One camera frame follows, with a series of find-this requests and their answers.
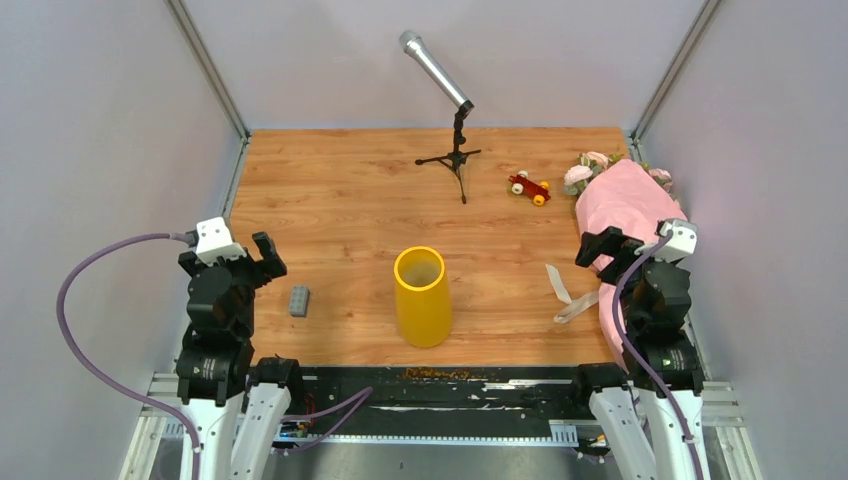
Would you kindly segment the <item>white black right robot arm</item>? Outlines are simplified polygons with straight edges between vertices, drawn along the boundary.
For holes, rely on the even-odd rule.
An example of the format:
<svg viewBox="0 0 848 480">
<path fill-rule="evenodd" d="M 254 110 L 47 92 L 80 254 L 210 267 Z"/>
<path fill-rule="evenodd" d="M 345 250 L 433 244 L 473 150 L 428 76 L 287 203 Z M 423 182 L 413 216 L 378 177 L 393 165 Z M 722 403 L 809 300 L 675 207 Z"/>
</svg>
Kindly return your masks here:
<svg viewBox="0 0 848 480">
<path fill-rule="evenodd" d="M 657 225 L 652 244 L 614 226 L 585 232 L 575 262 L 610 262 L 598 274 L 613 286 L 613 325 L 624 364 L 581 365 L 571 390 L 577 413 L 594 417 L 625 479 L 707 479 L 701 439 L 705 375 L 684 331 L 697 228 L 681 219 Z"/>
</svg>

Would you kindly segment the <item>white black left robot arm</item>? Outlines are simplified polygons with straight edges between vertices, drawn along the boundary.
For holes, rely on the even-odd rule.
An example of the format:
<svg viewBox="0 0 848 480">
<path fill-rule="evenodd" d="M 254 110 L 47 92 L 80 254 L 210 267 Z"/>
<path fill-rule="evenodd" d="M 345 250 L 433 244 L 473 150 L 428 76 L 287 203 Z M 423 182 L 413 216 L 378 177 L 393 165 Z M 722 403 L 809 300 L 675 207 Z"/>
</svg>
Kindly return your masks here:
<svg viewBox="0 0 848 480">
<path fill-rule="evenodd" d="M 235 246 L 211 256 L 196 250 L 179 257 L 190 282 L 177 395 L 180 413 L 192 423 L 185 452 L 200 461 L 197 472 L 183 466 L 184 478 L 261 478 L 284 414 L 306 400 L 298 361 L 253 358 L 256 292 L 287 268 L 267 233 L 252 239 L 258 260 Z"/>
</svg>

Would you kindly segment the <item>pink flower bouquet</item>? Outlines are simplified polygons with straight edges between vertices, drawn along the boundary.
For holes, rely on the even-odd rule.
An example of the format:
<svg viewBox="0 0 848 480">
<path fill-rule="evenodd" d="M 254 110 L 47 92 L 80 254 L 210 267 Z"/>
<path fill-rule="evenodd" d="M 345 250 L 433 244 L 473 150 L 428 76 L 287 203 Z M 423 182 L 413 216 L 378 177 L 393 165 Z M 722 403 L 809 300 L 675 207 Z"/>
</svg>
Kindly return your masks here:
<svg viewBox="0 0 848 480">
<path fill-rule="evenodd" d="M 687 218 L 679 202 L 659 184 L 670 178 L 667 171 L 647 171 L 630 159 L 612 163 L 597 152 L 585 156 L 601 170 L 594 172 L 581 162 L 564 175 L 565 190 L 580 192 L 575 213 L 581 234 L 614 226 L 627 236 L 652 243 L 657 240 L 660 221 Z"/>
</svg>

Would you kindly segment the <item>white printed ribbon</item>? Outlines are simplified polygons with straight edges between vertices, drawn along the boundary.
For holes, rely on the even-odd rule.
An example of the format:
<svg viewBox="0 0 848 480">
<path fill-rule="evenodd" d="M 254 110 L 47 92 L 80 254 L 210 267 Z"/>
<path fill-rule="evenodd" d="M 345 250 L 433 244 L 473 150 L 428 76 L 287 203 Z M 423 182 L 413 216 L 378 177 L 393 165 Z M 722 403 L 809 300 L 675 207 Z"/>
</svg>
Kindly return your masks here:
<svg viewBox="0 0 848 480">
<path fill-rule="evenodd" d="M 567 324 L 598 303 L 599 293 L 597 291 L 573 298 L 565 287 L 559 270 L 550 264 L 546 264 L 545 269 L 555 296 L 564 304 L 564 307 L 553 317 L 555 323 Z"/>
</svg>

